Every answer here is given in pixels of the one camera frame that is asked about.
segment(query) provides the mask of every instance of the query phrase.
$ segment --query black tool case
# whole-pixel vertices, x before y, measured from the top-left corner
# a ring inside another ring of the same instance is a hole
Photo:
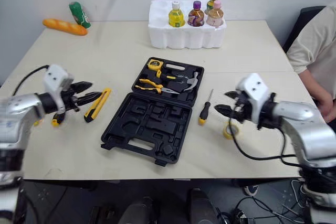
[[[156,71],[147,66],[151,59],[163,61],[162,73],[168,75],[183,75],[194,77],[198,72],[198,83],[189,92],[182,92],[190,86],[185,81],[176,82],[156,77]],[[128,149],[133,152],[155,158],[155,163],[165,166],[167,163],[175,164],[179,158],[189,120],[192,114],[197,92],[201,84],[204,68],[185,63],[169,61],[160,58],[150,58],[143,67],[132,86],[133,93],[127,94],[117,113],[101,136],[104,142],[101,147]],[[140,83],[139,79],[149,79],[165,88],[172,89],[180,94],[155,90],[141,90],[135,86],[152,88],[150,84]],[[137,139],[147,145],[138,147],[129,143]]]

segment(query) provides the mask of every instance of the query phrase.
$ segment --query screwdriver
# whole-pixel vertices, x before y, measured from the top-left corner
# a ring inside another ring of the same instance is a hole
[[[211,96],[212,96],[212,92],[214,91],[214,89],[211,89],[211,93],[209,95],[209,99],[204,103],[204,108],[203,110],[201,111],[200,113],[200,117],[198,118],[198,123],[200,125],[203,125],[205,124],[206,122],[206,119],[208,118],[208,114],[209,114],[209,107],[210,107],[210,99],[211,99]]]

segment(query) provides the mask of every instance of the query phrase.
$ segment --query styrofoam box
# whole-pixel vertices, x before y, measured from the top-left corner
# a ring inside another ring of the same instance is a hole
[[[172,27],[169,25],[168,14],[172,10],[172,2],[180,1],[185,25]],[[206,9],[208,0],[202,2],[201,10]],[[149,10],[148,29],[153,47],[156,48],[191,48],[220,47],[223,43],[226,22],[223,17],[223,24],[218,28],[206,23],[207,15],[204,14],[204,25],[201,27],[190,26],[188,14],[193,9],[193,0],[153,0]]]

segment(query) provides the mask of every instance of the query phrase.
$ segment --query table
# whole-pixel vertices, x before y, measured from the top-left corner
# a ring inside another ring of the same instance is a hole
[[[232,141],[222,135],[224,122],[213,108],[207,123],[198,125],[198,115],[214,88],[212,105],[232,104],[224,92],[250,72],[259,72],[277,100],[312,100],[293,72],[284,52],[264,21],[228,22],[225,41],[219,49],[156,49],[151,47],[146,22],[93,23],[89,34],[73,36],[45,29],[26,56],[0,88],[9,96],[20,79],[38,66],[58,63],[75,81],[94,83],[90,91],[112,89],[99,116],[87,124],[83,115],[69,112],[59,128],[51,115],[33,128],[24,159],[26,179],[149,179],[149,178],[276,178],[298,176],[295,167],[280,161],[258,162],[243,157]],[[152,158],[117,148],[100,148],[100,136],[149,57],[165,58],[203,66],[205,74],[193,107],[188,132],[175,165],[160,167]],[[18,94],[43,92],[43,73],[29,78]],[[251,155],[277,155],[282,144],[276,130],[256,130],[250,122],[238,124],[239,142]],[[291,146],[286,153],[293,153]]]

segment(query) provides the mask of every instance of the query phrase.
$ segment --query person's hand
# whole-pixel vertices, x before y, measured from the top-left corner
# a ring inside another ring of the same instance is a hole
[[[326,123],[330,123],[332,120],[336,118],[336,101],[334,102],[334,106],[327,116],[323,117]]]
[[[333,108],[333,101],[331,94],[324,95],[321,99],[319,99],[318,109],[321,112],[323,118],[329,115]]]

